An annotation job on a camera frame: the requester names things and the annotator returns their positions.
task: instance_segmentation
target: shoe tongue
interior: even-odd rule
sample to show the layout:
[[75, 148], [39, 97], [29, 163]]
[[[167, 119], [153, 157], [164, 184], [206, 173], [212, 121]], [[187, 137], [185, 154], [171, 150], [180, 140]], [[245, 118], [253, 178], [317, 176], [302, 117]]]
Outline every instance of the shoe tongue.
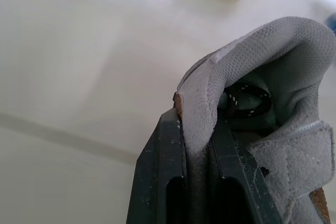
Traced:
[[297, 103], [307, 105], [299, 125], [318, 119], [318, 87], [336, 55], [334, 34], [305, 18], [286, 17], [263, 25], [198, 61], [177, 87], [187, 151], [200, 153], [217, 121], [225, 87], [251, 71], [265, 81], [283, 125]]
[[277, 122], [282, 125], [270, 135], [274, 144], [261, 145], [267, 149], [267, 155], [258, 152], [257, 145], [251, 149], [258, 162], [264, 162], [265, 167], [270, 162], [274, 171], [281, 171], [272, 180], [271, 194], [279, 195], [277, 206], [282, 216], [294, 198], [330, 179], [333, 173], [330, 129], [319, 124], [320, 127], [296, 136], [297, 139], [290, 138], [292, 149], [288, 147], [291, 145], [286, 135], [318, 120], [318, 87], [335, 55], [336, 39], [328, 28], [309, 19], [286, 17], [211, 53], [185, 74], [177, 87], [177, 96], [189, 163], [189, 215], [192, 219], [202, 220], [205, 216], [204, 150], [217, 122], [219, 99], [225, 87], [251, 71], [265, 81], [272, 95]]

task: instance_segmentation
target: gray suede shoe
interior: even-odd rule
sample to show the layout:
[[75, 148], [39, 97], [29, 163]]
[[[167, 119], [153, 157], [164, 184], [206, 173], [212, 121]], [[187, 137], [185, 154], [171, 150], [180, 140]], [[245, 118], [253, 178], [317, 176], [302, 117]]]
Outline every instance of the gray suede shoe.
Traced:
[[[183, 77], [175, 98], [186, 142], [189, 223], [207, 223], [207, 143], [225, 89], [246, 83], [267, 91], [271, 108], [253, 116], [258, 99], [231, 102], [251, 118], [228, 119], [245, 139], [265, 177], [283, 223], [330, 223], [321, 189], [334, 175], [332, 128], [319, 121], [318, 88], [336, 55], [336, 38], [326, 26], [285, 17], [265, 24], [199, 60]], [[259, 134], [268, 129], [267, 134]]]

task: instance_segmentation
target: shoe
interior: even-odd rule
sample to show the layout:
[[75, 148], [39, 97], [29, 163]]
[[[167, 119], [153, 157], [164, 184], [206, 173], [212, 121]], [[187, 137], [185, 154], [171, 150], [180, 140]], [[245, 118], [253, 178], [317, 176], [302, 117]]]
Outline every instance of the shoe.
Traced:
[[330, 29], [285, 17], [187, 71], [175, 103], [186, 144], [189, 223], [207, 223], [207, 147], [217, 110], [268, 171], [265, 182], [282, 222], [330, 223], [322, 186], [334, 175], [333, 132], [319, 121], [318, 88], [335, 55]]

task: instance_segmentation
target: blurry object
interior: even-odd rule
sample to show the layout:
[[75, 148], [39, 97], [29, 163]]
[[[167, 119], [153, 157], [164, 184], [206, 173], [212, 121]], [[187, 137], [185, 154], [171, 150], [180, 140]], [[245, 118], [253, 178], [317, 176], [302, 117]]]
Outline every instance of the blurry object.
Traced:
[[336, 35], [336, 13], [330, 15], [325, 21], [326, 26], [328, 26]]

